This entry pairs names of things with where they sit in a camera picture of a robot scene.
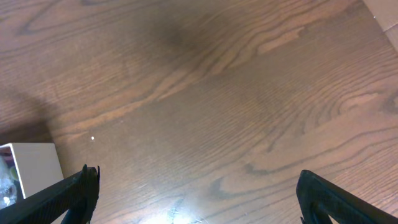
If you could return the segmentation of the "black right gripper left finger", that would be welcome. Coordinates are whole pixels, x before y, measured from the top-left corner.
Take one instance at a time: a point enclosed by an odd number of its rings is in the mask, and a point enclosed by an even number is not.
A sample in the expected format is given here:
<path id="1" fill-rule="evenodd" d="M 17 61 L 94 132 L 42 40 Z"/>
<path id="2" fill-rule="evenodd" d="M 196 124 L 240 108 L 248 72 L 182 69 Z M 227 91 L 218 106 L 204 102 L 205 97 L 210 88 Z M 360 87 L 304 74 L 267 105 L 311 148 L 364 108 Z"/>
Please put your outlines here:
<path id="1" fill-rule="evenodd" d="M 84 165 L 70 177 L 1 210 L 2 224 L 54 222 L 87 224 L 99 199 L 100 168 Z"/>

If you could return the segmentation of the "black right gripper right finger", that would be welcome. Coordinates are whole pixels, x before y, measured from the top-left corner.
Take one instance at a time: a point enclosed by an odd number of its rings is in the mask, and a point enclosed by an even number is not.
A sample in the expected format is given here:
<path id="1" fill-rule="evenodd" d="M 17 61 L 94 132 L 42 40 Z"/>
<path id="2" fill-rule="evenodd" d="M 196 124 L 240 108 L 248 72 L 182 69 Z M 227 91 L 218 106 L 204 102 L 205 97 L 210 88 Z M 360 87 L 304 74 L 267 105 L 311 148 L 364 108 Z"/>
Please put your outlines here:
<path id="1" fill-rule="evenodd" d="M 310 170 L 302 170 L 296 195 L 304 224 L 338 223 L 386 224 L 397 218 L 365 202 Z"/>

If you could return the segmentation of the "white square cardboard box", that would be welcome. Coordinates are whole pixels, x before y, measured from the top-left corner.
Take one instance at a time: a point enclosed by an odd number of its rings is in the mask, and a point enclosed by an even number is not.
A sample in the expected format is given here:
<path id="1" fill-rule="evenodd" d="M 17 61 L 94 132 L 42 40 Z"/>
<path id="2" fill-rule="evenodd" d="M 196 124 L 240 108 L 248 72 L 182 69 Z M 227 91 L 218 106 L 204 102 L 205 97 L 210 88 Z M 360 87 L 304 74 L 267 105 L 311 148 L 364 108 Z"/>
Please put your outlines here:
<path id="1" fill-rule="evenodd" d="M 16 203 L 63 180 L 53 143 L 7 143 L 1 156 L 17 187 Z"/>

